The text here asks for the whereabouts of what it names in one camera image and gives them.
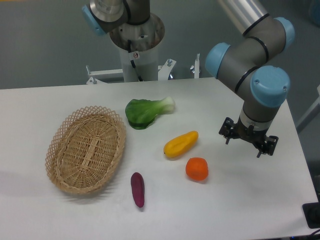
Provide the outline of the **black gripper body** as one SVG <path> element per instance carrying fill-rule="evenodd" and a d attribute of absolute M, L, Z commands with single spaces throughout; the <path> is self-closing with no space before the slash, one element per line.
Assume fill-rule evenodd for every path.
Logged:
<path fill-rule="evenodd" d="M 240 116 L 235 127 L 236 139 L 251 143 L 256 148 L 256 141 L 259 136 L 267 135 L 269 128 L 269 122 L 257 122 L 251 120 L 247 116 Z"/>

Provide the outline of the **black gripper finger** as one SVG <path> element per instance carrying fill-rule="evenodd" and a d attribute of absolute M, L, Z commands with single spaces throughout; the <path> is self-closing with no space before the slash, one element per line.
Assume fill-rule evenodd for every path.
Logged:
<path fill-rule="evenodd" d="M 237 132 L 235 127 L 237 126 L 234 121 L 226 117 L 220 130 L 219 134 L 225 138 L 225 144 L 228 145 L 231 139 L 236 139 L 237 138 Z"/>
<path fill-rule="evenodd" d="M 261 155 L 272 156 L 276 149 L 279 138 L 275 135 L 261 135 L 256 141 L 256 148 L 258 149 L 257 158 Z"/>

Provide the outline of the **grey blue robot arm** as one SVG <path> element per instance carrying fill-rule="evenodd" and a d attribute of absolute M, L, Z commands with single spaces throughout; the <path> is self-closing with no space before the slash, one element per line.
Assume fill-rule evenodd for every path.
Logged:
<path fill-rule="evenodd" d="M 268 61 L 292 44 L 295 29 L 285 18 L 272 18 L 257 0 L 219 4 L 244 37 L 237 47 L 218 43 L 205 59 L 206 70 L 244 101 L 238 121 L 226 118 L 219 133 L 253 144 L 260 155 L 272 155 L 278 137 L 267 131 L 287 98 L 290 78 Z M 126 82 L 160 79 L 157 47 L 165 27 L 148 0 L 92 0 L 82 13 L 97 35 L 109 34 L 119 49 Z"/>

